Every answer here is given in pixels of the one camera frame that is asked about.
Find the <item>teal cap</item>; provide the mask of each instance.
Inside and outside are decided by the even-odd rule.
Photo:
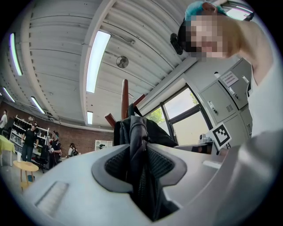
[[[201,15],[201,12],[203,11],[203,3],[203,1],[196,1],[191,3],[186,10],[185,21],[191,21],[191,16]],[[215,5],[211,2],[208,3],[214,5],[217,8],[218,13],[226,15],[221,6]]]

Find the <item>white corrugated ceiling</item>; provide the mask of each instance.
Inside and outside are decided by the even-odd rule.
[[[1,50],[1,86],[16,98],[16,104],[29,110],[30,96],[62,121],[84,124],[80,103],[80,60],[84,38],[102,0],[40,0],[32,8],[29,27],[22,27],[21,15],[8,34],[15,32],[16,49],[23,76],[17,76],[8,45]],[[100,27],[111,34],[100,66],[96,91],[87,93],[86,110],[93,111],[94,126],[109,127],[104,115],[121,115],[122,80],[129,80],[133,102],[148,94],[188,54],[179,56],[170,44],[184,18],[186,0],[118,0]],[[29,53],[40,91],[47,99],[45,107],[37,96],[39,90],[29,81],[23,61],[21,34],[29,33]],[[116,59],[126,56],[129,65],[119,68]]]

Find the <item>white shirt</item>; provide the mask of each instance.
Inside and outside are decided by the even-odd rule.
[[[7,124],[7,115],[4,114],[1,118],[1,124],[0,124],[0,128],[4,128],[4,126]]]
[[[249,95],[252,137],[265,131],[283,129],[283,66],[280,55],[273,53],[273,65],[259,86],[252,74]]]
[[[73,149],[70,147],[69,151],[68,151],[68,155],[72,155],[72,151],[73,151]]]

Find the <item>green tablecloth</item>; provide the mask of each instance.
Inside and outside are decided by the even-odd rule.
[[[6,137],[0,135],[0,155],[2,154],[3,150],[12,151],[15,153],[15,146]]]

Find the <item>locker door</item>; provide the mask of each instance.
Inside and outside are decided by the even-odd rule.
[[[231,118],[224,125],[232,137],[232,140],[229,142],[231,147],[241,145],[248,139],[247,131],[243,127],[243,120],[239,115]]]
[[[239,64],[237,64],[231,72],[239,79],[235,82],[230,90],[226,85],[225,88],[232,96],[233,100],[235,101],[238,109],[241,109],[248,103],[247,99],[247,87],[248,81],[251,79],[252,74],[252,66],[245,60],[242,60]]]
[[[201,92],[211,115],[219,123],[236,112],[236,106],[217,82]]]
[[[243,112],[241,112],[241,117],[244,121],[248,136],[252,136],[252,116],[249,112],[249,108],[246,108]]]

